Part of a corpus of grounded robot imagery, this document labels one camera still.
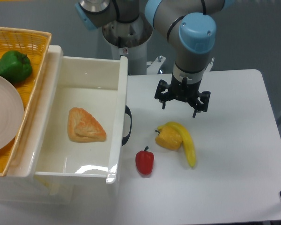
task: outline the wicker basket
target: wicker basket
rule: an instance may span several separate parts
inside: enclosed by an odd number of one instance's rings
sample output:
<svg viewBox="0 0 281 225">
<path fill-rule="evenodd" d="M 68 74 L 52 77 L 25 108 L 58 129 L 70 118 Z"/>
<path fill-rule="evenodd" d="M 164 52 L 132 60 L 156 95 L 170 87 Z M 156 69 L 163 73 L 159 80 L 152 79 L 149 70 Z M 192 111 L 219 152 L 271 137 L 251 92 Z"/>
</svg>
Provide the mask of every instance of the wicker basket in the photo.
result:
<svg viewBox="0 0 281 225">
<path fill-rule="evenodd" d="M 41 69 L 50 42 L 51 34 L 47 32 L 0 27 L 0 58 L 9 50 L 17 50 L 27 54 L 33 70 L 32 75 L 25 81 L 14 85 L 23 101 L 24 116 L 15 138 L 0 149 L 0 176 L 7 174 L 11 161 L 17 152 L 19 140 L 30 112 L 31 101 L 42 81 Z"/>
</svg>

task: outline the white plate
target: white plate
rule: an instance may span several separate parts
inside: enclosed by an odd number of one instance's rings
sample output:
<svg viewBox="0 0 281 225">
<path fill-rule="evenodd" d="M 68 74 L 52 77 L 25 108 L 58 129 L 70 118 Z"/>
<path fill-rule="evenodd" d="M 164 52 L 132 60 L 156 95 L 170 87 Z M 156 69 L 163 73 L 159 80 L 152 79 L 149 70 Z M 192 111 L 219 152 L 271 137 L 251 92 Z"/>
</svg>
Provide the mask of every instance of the white plate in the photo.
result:
<svg viewBox="0 0 281 225">
<path fill-rule="evenodd" d="M 17 134 L 24 107 L 15 87 L 0 76 L 0 149 Z"/>
</svg>

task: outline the banana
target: banana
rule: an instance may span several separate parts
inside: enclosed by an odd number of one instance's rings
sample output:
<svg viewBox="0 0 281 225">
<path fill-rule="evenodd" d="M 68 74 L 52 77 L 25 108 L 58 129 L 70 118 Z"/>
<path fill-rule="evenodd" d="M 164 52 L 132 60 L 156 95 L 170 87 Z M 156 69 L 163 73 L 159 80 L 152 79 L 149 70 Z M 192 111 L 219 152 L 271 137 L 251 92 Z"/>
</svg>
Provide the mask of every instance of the banana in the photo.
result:
<svg viewBox="0 0 281 225">
<path fill-rule="evenodd" d="M 195 151 L 195 147 L 192 141 L 192 137 L 189 134 L 189 132 L 187 131 L 187 129 L 181 125 L 180 123 L 177 122 L 167 122 L 164 125 L 159 126 L 157 129 L 161 130 L 164 126 L 169 126 L 171 128 L 173 128 L 174 130 L 176 130 L 182 137 L 183 139 L 183 148 L 185 151 L 185 156 L 187 159 L 187 162 L 189 164 L 190 167 L 194 167 L 196 165 L 196 151 Z"/>
</svg>

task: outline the bell pepper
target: bell pepper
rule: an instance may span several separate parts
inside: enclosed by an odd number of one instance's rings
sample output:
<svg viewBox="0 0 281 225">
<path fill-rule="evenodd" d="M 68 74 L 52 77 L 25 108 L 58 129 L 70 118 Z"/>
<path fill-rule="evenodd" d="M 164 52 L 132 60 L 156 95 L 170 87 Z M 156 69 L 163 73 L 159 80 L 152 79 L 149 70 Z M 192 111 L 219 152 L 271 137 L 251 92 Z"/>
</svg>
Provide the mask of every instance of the bell pepper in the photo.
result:
<svg viewBox="0 0 281 225">
<path fill-rule="evenodd" d="M 0 59 L 0 76 L 11 83 L 24 81 L 32 73 L 30 59 L 18 51 L 8 51 Z"/>
<path fill-rule="evenodd" d="M 170 150 L 177 150 L 180 148 L 183 139 L 176 130 L 170 126 L 164 126 L 156 132 L 159 133 L 155 138 L 158 145 Z"/>
<path fill-rule="evenodd" d="M 137 170 L 143 175 L 151 174 L 153 170 L 154 155 L 147 151 L 147 146 L 143 151 L 139 151 L 135 156 L 135 164 Z"/>
</svg>

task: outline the croissant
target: croissant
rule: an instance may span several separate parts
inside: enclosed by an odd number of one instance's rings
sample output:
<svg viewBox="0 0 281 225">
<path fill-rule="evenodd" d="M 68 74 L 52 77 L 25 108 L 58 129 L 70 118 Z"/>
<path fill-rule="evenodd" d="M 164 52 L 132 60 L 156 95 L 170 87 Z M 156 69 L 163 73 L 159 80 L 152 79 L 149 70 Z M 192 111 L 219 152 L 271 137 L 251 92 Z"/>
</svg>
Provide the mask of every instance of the croissant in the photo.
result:
<svg viewBox="0 0 281 225">
<path fill-rule="evenodd" d="M 106 140 L 106 132 L 101 124 L 83 108 L 72 108 L 69 111 L 67 133 L 73 142 L 104 142 Z"/>
</svg>

